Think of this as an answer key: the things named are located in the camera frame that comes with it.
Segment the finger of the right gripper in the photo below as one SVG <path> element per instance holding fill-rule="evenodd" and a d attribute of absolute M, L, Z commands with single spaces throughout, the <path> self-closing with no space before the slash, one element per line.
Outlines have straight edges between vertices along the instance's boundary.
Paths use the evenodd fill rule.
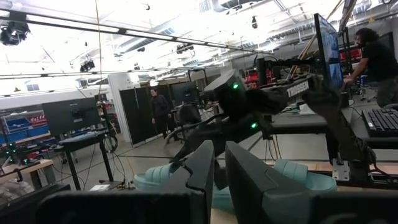
<path fill-rule="evenodd" d="M 196 151 L 198 147 L 202 144 L 202 138 L 199 137 L 191 137 L 188 138 L 182 148 L 178 151 L 178 153 L 170 160 L 170 163 L 177 162 L 190 153 Z"/>
<path fill-rule="evenodd" d="M 214 183 L 219 190 L 222 190 L 228 186 L 226 169 L 219 165 L 217 157 L 222 152 L 218 149 L 215 150 L 215 162 L 214 162 Z"/>

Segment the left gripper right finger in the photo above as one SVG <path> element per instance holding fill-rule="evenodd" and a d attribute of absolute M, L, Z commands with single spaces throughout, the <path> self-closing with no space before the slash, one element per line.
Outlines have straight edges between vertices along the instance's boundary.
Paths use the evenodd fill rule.
<path fill-rule="evenodd" d="M 231 141 L 225 159 L 239 224 L 398 224 L 396 192 L 310 190 Z"/>

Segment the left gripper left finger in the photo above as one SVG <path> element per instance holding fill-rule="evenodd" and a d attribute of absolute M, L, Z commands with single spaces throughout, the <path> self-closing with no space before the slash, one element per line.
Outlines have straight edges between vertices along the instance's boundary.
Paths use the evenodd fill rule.
<path fill-rule="evenodd" d="M 38 206 L 36 224 L 209 224 L 214 158 L 204 141 L 154 190 L 53 194 Z"/>

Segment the blue storage bins shelf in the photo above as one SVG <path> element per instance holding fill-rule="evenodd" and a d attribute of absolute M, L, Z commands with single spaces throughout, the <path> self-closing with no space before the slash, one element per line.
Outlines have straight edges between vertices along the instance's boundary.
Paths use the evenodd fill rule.
<path fill-rule="evenodd" d="M 0 144 L 24 142 L 50 134 L 42 110 L 12 113 L 0 117 Z"/>

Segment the person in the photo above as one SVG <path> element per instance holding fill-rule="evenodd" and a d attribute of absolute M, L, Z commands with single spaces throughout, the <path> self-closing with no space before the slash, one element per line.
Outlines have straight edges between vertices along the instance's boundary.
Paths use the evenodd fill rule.
<path fill-rule="evenodd" d="M 152 123 L 158 127 L 164 139 L 167 137 L 167 130 L 172 130 L 171 114 L 166 98 L 153 88 L 150 90 L 150 107 L 152 110 Z"/>
<path fill-rule="evenodd" d="M 394 53 L 379 41 L 379 35 L 370 28 L 361 28 L 355 41 L 362 49 L 362 58 L 351 75 L 344 76 L 345 85 L 352 84 L 365 70 L 377 83 L 377 105 L 381 108 L 398 103 L 398 61 Z"/>

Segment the black partition panels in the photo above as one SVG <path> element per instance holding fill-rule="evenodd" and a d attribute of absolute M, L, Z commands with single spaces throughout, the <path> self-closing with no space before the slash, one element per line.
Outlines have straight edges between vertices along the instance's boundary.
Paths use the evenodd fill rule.
<path fill-rule="evenodd" d="M 169 104 L 172 130 L 168 129 L 167 133 L 176 128 L 175 115 L 177 107 L 184 103 L 194 103 L 198 100 L 198 88 L 195 82 L 121 90 L 119 94 L 129 131 L 129 140 L 132 144 L 162 135 L 162 133 L 158 132 L 158 127 L 152 123 L 150 90 L 153 88 L 163 95 Z"/>

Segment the red grey bin rack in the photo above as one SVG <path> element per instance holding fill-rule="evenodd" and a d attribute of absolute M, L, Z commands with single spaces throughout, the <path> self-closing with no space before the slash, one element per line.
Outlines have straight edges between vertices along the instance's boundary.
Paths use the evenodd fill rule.
<path fill-rule="evenodd" d="M 255 89 L 258 85 L 258 73 L 256 70 L 246 71 L 245 83 L 249 89 Z"/>

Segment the grey computer desk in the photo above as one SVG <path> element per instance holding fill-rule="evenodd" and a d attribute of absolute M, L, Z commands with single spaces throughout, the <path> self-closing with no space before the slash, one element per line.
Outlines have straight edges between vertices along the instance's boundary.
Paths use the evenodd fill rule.
<path fill-rule="evenodd" d="M 357 137 L 365 140 L 373 149 L 398 150 L 398 137 L 371 137 L 362 121 L 353 108 L 343 108 L 342 112 L 350 122 L 351 128 Z M 317 114 L 279 114 L 272 118 L 274 134 L 320 134 L 329 129 L 326 121 Z"/>

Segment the black ceiling spotlight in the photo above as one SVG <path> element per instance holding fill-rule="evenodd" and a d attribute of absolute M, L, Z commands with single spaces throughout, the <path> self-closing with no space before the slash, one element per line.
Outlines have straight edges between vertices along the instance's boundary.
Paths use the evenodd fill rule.
<path fill-rule="evenodd" d="M 6 26 L 1 27 L 0 43 L 3 45 L 19 45 L 26 40 L 29 33 L 28 24 L 10 21 Z"/>
<path fill-rule="evenodd" d="M 194 50 L 193 44 L 180 44 L 180 45 L 177 45 L 176 53 L 177 54 L 182 54 L 182 53 L 184 53 L 184 52 L 186 52 L 188 50 Z"/>
<path fill-rule="evenodd" d="M 95 68 L 94 61 L 88 60 L 80 65 L 80 72 L 89 72 L 93 68 Z"/>

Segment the black workbench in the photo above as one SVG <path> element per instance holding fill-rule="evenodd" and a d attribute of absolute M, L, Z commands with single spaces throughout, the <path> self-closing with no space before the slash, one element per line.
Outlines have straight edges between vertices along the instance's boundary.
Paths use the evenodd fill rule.
<path fill-rule="evenodd" d="M 83 149 L 84 147 L 88 147 L 91 145 L 99 144 L 100 151 L 103 156 L 103 161 L 105 164 L 105 168 L 107 171 L 108 179 L 110 183 L 114 183 L 114 178 L 111 172 L 107 151 L 105 148 L 104 140 L 109 135 L 108 131 L 94 131 L 90 133 L 86 133 L 80 136 L 76 136 L 74 138 L 67 138 L 59 142 L 58 146 L 54 149 L 55 152 L 64 152 L 67 158 L 67 162 L 70 168 L 71 176 L 73 178 L 75 188 L 77 190 L 81 189 L 78 174 L 75 169 L 75 165 L 72 159 L 72 153 Z"/>

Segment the black monitor back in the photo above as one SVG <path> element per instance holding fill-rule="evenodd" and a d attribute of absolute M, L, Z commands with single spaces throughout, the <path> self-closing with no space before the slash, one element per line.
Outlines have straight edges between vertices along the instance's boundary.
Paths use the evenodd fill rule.
<path fill-rule="evenodd" d="M 42 109 L 53 136 L 94 126 L 101 122 L 94 98 L 44 103 Z"/>

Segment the yellow pole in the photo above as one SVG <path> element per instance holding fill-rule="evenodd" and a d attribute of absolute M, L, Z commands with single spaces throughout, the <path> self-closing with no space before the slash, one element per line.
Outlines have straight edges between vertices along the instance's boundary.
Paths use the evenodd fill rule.
<path fill-rule="evenodd" d="M 342 17 L 340 19 L 340 23 L 339 23 L 339 30 L 338 30 L 338 34 L 339 36 L 343 35 L 344 30 L 347 28 L 347 23 L 349 21 L 349 18 L 352 15 L 352 11 L 356 5 L 357 0 L 339 0 L 338 3 L 336 4 L 336 6 L 331 10 L 331 12 L 329 13 L 329 15 L 327 16 L 327 19 L 329 19 L 340 7 L 342 7 Z M 299 60 L 303 60 L 304 56 L 307 55 L 307 52 L 309 51 L 310 47 L 312 46 L 312 44 L 314 43 L 315 39 L 316 39 L 316 35 L 314 34 L 312 36 L 312 38 L 310 39 L 310 41 L 306 44 L 306 46 L 304 47 L 304 49 L 301 51 L 301 53 L 298 55 L 298 59 Z"/>

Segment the computer monitor blue screen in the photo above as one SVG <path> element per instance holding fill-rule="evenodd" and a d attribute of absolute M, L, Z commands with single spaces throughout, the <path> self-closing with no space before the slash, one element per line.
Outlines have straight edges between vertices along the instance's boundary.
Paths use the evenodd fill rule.
<path fill-rule="evenodd" d="M 336 29 L 319 13 L 314 14 L 314 24 L 319 51 L 319 67 L 323 82 L 334 90 L 343 87 L 338 33 Z"/>

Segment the black backlit keyboard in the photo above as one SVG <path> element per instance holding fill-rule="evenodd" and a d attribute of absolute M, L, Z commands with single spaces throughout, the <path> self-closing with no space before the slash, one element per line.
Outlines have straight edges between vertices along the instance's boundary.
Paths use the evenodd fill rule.
<path fill-rule="evenodd" d="M 371 137 L 398 137 L 398 111 L 392 108 L 362 110 L 364 125 Z"/>

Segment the small wooden table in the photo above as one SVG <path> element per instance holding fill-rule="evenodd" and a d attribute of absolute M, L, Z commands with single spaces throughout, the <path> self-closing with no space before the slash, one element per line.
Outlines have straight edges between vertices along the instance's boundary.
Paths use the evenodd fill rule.
<path fill-rule="evenodd" d="M 29 174 L 33 188 L 39 189 L 43 187 L 41 179 L 39 177 L 39 170 L 43 170 L 48 185 L 54 184 L 56 182 L 56 179 L 52 166 L 53 160 L 41 159 L 34 164 L 30 164 L 27 166 L 11 164 L 0 167 L 0 170 L 3 172 L 3 175 L 0 175 L 0 184 L 7 182 L 11 179 L 19 179 L 20 177 Z"/>

